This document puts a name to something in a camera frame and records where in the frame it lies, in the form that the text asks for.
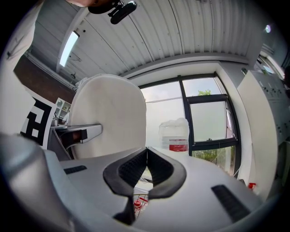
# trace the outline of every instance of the window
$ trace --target window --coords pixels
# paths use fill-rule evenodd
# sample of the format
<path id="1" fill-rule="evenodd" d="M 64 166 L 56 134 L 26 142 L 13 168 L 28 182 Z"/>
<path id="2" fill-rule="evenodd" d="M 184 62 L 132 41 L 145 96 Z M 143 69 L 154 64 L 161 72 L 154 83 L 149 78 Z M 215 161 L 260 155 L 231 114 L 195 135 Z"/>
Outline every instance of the window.
<path id="1" fill-rule="evenodd" d="M 190 110 L 194 141 L 222 140 L 234 137 L 226 102 L 191 104 Z"/>
<path id="2" fill-rule="evenodd" d="M 212 162 L 229 175 L 234 175 L 235 146 L 212 150 L 195 150 L 192 152 L 192 155 L 196 158 Z"/>
<path id="3" fill-rule="evenodd" d="M 279 71 L 275 68 L 274 64 L 266 57 L 263 57 L 259 55 L 255 65 L 254 69 L 258 72 L 264 73 L 264 74 L 277 74 L 278 77 L 283 80 L 284 77 L 279 73 Z"/>
<path id="4" fill-rule="evenodd" d="M 189 155 L 237 176 L 241 142 L 233 104 L 217 74 L 175 77 L 140 87 L 146 99 L 146 146 L 161 146 L 162 122 L 186 118 Z"/>
<path id="5" fill-rule="evenodd" d="M 146 101 L 146 146 L 161 147 L 159 126 L 162 122 L 184 118 L 178 82 L 141 89 Z"/>

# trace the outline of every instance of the white seat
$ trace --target white seat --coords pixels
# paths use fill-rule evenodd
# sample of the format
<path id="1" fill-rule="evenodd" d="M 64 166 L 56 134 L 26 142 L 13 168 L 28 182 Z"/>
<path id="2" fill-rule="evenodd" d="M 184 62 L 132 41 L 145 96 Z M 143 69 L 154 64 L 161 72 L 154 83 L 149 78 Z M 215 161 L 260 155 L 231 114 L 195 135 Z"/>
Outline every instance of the white seat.
<path id="1" fill-rule="evenodd" d="M 141 90 L 125 78 L 99 74 L 78 89 L 68 126 L 102 124 L 103 132 L 72 147 L 75 159 L 145 147 L 146 103 Z"/>

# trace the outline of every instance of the ceiling light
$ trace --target ceiling light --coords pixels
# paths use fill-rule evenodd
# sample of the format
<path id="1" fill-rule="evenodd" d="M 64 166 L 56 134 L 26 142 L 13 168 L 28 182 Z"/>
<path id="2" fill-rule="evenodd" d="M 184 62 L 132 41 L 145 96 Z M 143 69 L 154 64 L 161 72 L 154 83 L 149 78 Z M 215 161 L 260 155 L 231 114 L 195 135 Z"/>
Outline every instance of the ceiling light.
<path id="1" fill-rule="evenodd" d="M 266 32 L 267 33 L 270 33 L 271 32 L 271 26 L 270 25 L 267 25 L 266 28 L 265 28 Z"/>
<path id="2" fill-rule="evenodd" d="M 74 44 L 76 43 L 77 39 L 79 38 L 79 34 L 76 33 L 75 31 L 73 31 L 71 33 L 71 35 L 68 38 L 68 41 L 64 47 L 63 53 L 62 53 L 62 57 L 60 58 L 60 62 L 59 64 L 65 67 L 65 64 L 67 63 L 68 60 L 68 56 L 71 53 Z"/>

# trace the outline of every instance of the ceiling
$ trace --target ceiling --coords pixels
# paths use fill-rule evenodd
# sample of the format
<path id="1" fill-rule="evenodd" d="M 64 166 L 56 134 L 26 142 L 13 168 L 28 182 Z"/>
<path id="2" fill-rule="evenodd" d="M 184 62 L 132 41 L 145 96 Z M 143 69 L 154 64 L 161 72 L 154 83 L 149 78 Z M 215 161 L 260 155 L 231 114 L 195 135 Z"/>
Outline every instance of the ceiling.
<path id="1" fill-rule="evenodd" d="M 112 25 L 105 14 L 88 13 L 75 26 L 80 38 L 65 68 L 59 51 L 79 7 L 46 0 L 30 49 L 69 82 L 99 73 L 121 75 L 141 65 L 188 53 L 229 53 L 246 57 L 253 37 L 249 1 L 136 0 L 136 11 Z"/>

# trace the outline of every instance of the red object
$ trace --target red object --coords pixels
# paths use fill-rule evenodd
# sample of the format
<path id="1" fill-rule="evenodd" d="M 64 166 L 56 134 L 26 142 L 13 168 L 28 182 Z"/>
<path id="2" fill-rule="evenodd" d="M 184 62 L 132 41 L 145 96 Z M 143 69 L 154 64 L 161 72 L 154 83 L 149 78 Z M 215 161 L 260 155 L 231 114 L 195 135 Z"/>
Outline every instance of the red object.
<path id="1" fill-rule="evenodd" d="M 140 206 L 140 205 L 141 205 L 141 202 L 140 202 L 140 201 L 138 201 L 138 200 L 135 200 L 135 201 L 134 201 L 134 205 L 135 205 L 136 207 L 138 207 L 138 206 Z"/>
<path id="2" fill-rule="evenodd" d="M 169 145 L 169 150 L 171 151 L 188 151 L 187 145 Z"/>
<path id="3" fill-rule="evenodd" d="M 147 200 L 145 200 L 144 198 L 139 198 L 140 200 L 142 200 L 142 201 L 146 201 L 146 202 L 148 202 Z"/>
<path id="4" fill-rule="evenodd" d="M 253 190 L 255 186 L 256 183 L 249 183 L 248 188 Z"/>

